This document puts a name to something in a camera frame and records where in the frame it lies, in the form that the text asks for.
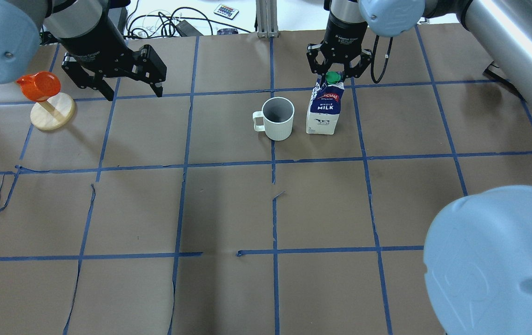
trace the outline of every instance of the wooden base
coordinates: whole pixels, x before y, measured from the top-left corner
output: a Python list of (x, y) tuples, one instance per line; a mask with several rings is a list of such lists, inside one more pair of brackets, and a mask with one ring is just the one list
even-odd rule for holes
[(30, 121), (41, 131), (51, 131), (64, 126), (74, 116), (76, 103), (66, 93), (59, 93), (45, 102), (34, 104)]

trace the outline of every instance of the green bottle cap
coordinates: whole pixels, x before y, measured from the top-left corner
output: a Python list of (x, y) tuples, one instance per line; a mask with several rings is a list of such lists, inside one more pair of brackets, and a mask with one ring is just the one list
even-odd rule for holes
[(329, 71), (326, 74), (326, 82), (328, 83), (328, 85), (332, 85), (332, 84), (340, 82), (341, 78), (342, 77), (340, 76), (338, 72)]

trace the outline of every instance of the black cable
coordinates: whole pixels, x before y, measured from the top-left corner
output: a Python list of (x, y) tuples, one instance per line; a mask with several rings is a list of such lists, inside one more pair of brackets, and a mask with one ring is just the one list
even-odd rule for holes
[(376, 42), (374, 42), (374, 49), (371, 52), (371, 68), (370, 68), (371, 69), (371, 80), (374, 83), (381, 82), (381, 79), (384, 77), (385, 69), (388, 66), (388, 60), (390, 59), (390, 51), (392, 50), (392, 40), (394, 40), (394, 38), (391, 37), (390, 42), (388, 43), (388, 50), (385, 53), (384, 67), (381, 69), (381, 74), (379, 75), (379, 78), (376, 79), (376, 75), (374, 72), (374, 64), (376, 63), (376, 54), (377, 54), (377, 45), (379, 42), (379, 35), (376, 36)]
[(197, 11), (198, 13), (200, 13), (205, 19), (206, 21), (208, 21), (208, 25), (210, 26), (210, 35), (214, 35), (214, 29), (212, 28), (212, 23), (210, 22), (210, 19), (208, 19), (208, 16), (206, 16), (204, 13), (202, 13), (201, 11), (198, 11), (197, 9), (195, 8), (191, 8), (191, 7), (179, 7), (177, 9), (175, 9), (170, 17), (174, 17), (175, 16), (175, 13), (177, 13), (178, 11), (180, 11), (181, 9), (190, 9), (192, 11)]
[(138, 0), (136, 3), (135, 3), (135, 8), (134, 8), (134, 11), (132, 11), (130, 13), (130, 15), (127, 16), (127, 19), (125, 19), (125, 25), (127, 25), (127, 22), (129, 22), (131, 20), (131, 18), (134, 16), (134, 13), (138, 10), (138, 6), (140, 5), (140, 0)]
[[(164, 23), (164, 21), (161, 21), (162, 22), (162, 25), (158, 28), (158, 30), (162, 30), (163, 27), (166, 27), (168, 26), (168, 34), (162, 34), (160, 36), (154, 36), (154, 34), (149, 34), (148, 32), (146, 32), (144, 29), (142, 28), (134, 28), (132, 29), (133, 25), (135, 24), (136, 21), (138, 21), (139, 19), (143, 19), (145, 17), (163, 17), (164, 19), (168, 19), (168, 22), (167, 23)], [(155, 15), (155, 14), (151, 14), (151, 15), (140, 15), (136, 18), (134, 18), (130, 23), (129, 23), (129, 26), (127, 28), (127, 32), (128, 32), (128, 35), (126, 35), (125, 37), (126, 38), (134, 38), (136, 40), (140, 40), (140, 39), (143, 39), (141, 38), (140, 36), (134, 36), (135, 34), (133, 34), (133, 31), (134, 30), (142, 30), (144, 32), (146, 32), (146, 37), (145, 38), (159, 38), (159, 37), (173, 37), (175, 32), (176, 32), (176, 27), (175, 27), (175, 24), (173, 22), (173, 19), (174, 17), (172, 17), (172, 15), (170, 17), (168, 17), (167, 15), (165, 15), (164, 13), (162, 12), (159, 12), (158, 15)], [(240, 31), (243, 31), (243, 32), (247, 32), (247, 33), (251, 33), (249, 30), (247, 29), (244, 29), (244, 28), (240, 28), (240, 27), (236, 27), (236, 26), (233, 26), (233, 25), (230, 25), (228, 23), (224, 23), (224, 22), (219, 22), (219, 21), (215, 21), (215, 20), (211, 20), (211, 19), (205, 19), (205, 18), (200, 18), (200, 17), (180, 17), (179, 19), (183, 19), (183, 20), (200, 20), (200, 21), (208, 21), (208, 22), (213, 22), (213, 23), (216, 23), (218, 25), (223, 25), (223, 26), (227, 26), (227, 27), (231, 27), (231, 28), (236, 28)]]
[[(182, 17), (181, 19), (185, 19), (185, 20), (202, 20), (202, 21), (206, 21), (206, 19), (202, 19), (200, 17)], [(229, 25), (228, 23), (224, 23), (224, 22), (218, 22), (218, 21), (214, 21), (214, 20), (209, 20), (210, 22), (213, 22), (213, 23), (216, 23), (218, 25), (223, 25), (223, 26), (227, 26), (227, 27), (231, 27), (231, 28), (235, 28), (235, 29), (238, 29), (242, 32), (247, 32), (247, 33), (251, 33), (249, 30), (247, 29), (244, 29), (244, 28), (239, 28), (239, 27), (236, 27), (236, 26), (233, 26), (233, 25)]]

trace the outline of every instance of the remote control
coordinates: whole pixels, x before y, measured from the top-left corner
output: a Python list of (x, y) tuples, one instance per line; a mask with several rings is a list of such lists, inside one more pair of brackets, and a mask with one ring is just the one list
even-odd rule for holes
[(230, 8), (229, 6), (224, 6), (223, 4), (218, 5), (216, 9), (214, 10), (214, 13), (216, 15), (220, 15), (222, 17), (226, 17), (229, 20), (232, 20), (236, 17), (236, 15), (239, 13), (238, 9)]

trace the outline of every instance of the white floor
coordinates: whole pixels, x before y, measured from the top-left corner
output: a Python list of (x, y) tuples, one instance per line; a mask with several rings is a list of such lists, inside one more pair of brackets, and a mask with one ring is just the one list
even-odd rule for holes
[[(136, 7), (137, 0), (132, 0), (127, 8), (131, 13)], [(233, 19), (226, 19), (214, 13), (219, 4), (239, 10), (239, 14)], [(323, 9), (323, 0), (279, 0), (278, 6), (278, 29), (279, 30), (319, 30), (326, 29), (328, 21), (328, 11)], [(256, 2), (253, 0), (139, 0), (139, 6), (133, 17), (146, 14), (157, 14), (158, 11), (171, 13), (179, 7), (192, 7), (200, 10), (209, 19), (228, 23), (249, 31), (254, 31), (256, 19)], [(175, 13), (176, 16), (202, 17), (199, 13), (191, 9), (181, 9)], [(431, 19), (431, 23), (455, 23), (456, 15), (449, 14), (445, 17)], [(205, 21), (194, 20), (191, 22), (202, 34), (210, 34), (210, 28)], [(160, 22), (156, 18), (148, 17), (136, 21), (134, 27), (143, 27), (152, 30)], [(214, 34), (220, 28), (227, 26), (213, 24)]]

